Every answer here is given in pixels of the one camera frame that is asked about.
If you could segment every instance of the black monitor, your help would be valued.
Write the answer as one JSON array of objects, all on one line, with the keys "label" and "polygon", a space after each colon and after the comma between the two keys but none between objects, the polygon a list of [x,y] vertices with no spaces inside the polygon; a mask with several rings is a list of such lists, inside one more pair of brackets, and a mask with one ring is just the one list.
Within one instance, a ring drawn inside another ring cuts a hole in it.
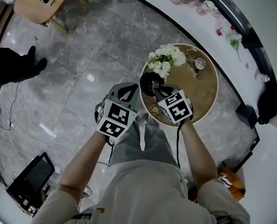
[{"label": "black monitor", "polygon": [[46,184],[55,167],[46,153],[37,156],[7,188],[6,192],[21,207],[28,210],[40,197],[40,191]]}]

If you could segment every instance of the round wooden table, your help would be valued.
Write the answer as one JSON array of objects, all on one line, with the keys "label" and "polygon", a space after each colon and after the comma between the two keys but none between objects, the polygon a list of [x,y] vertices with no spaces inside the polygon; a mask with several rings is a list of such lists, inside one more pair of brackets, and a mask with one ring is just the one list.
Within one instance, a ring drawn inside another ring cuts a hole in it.
[{"label": "round wooden table", "polygon": [[[171,73],[166,80],[166,84],[175,84],[180,87],[185,95],[190,99],[193,107],[192,122],[197,122],[205,117],[212,108],[218,91],[218,79],[216,69],[210,58],[197,47],[186,44],[174,44],[184,52],[187,62],[180,67],[172,67]],[[194,60],[202,57],[206,61],[206,67],[195,73]],[[144,66],[141,76],[148,72],[147,64]],[[142,93],[140,97],[149,115],[159,123],[167,126],[177,126],[165,118],[155,100]]]}]

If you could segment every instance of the gray tile floor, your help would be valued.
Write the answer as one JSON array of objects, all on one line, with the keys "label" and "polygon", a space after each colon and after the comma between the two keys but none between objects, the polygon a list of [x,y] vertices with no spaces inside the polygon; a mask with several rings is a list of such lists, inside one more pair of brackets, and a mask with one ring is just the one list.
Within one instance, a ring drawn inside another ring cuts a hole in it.
[{"label": "gray tile floor", "polygon": [[[88,2],[84,6],[77,0],[65,1],[56,20],[65,24],[67,35],[52,26],[32,24],[16,14],[7,27],[2,47],[26,54],[35,45],[38,58],[48,59],[46,70],[19,84],[12,110],[12,130],[0,128],[0,169],[8,185],[14,178],[12,171],[18,175],[42,152],[47,152],[62,172],[72,159],[70,153],[76,154],[94,132],[95,105],[114,84],[138,83],[146,55],[159,45],[193,44],[169,21],[136,0]],[[217,164],[230,159],[236,165],[256,135],[237,118],[239,99],[220,72],[218,79],[217,101],[195,128]],[[8,127],[15,90],[13,83],[1,89],[0,124],[4,127]],[[142,104],[138,104],[138,109],[142,109]],[[46,133],[42,125],[54,136]],[[162,128],[175,155],[176,129]],[[107,163],[109,155],[110,148],[105,146],[99,160]],[[190,177],[182,140],[180,162],[182,171]],[[86,202],[97,200],[105,168],[104,164],[97,164],[89,183],[92,198]],[[54,174],[50,183],[55,186],[58,179],[59,175]]]}]

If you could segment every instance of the red object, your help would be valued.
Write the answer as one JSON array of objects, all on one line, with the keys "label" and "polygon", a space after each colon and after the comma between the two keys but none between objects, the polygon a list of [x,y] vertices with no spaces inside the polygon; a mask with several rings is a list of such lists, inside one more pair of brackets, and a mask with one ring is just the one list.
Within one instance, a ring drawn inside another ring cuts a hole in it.
[{"label": "red object", "polygon": [[[231,26],[230,27],[230,29],[232,30],[232,31],[235,31],[235,26]],[[216,30],[216,33],[219,35],[219,36],[222,36],[222,35],[225,35],[225,31],[224,31],[224,28],[219,28],[219,29],[217,29]]]}]

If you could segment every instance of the white shelf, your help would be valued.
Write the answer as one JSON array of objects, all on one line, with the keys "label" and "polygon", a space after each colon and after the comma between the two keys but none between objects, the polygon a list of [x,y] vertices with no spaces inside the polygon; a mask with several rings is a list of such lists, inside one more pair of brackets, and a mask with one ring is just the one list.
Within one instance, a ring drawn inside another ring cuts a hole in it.
[{"label": "white shelf", "polygon": [[257,111],[257,102],[265,89],[264,83],[254,78],[256,62],[247,49],[242,46],[238,54],[216,34],[216,18],[211,15],[200,16],[196,8],[185,4],[175,5],[170,0],[145,0],[164,12],[190,33],[216,60],[228,76],[241,98]]}]

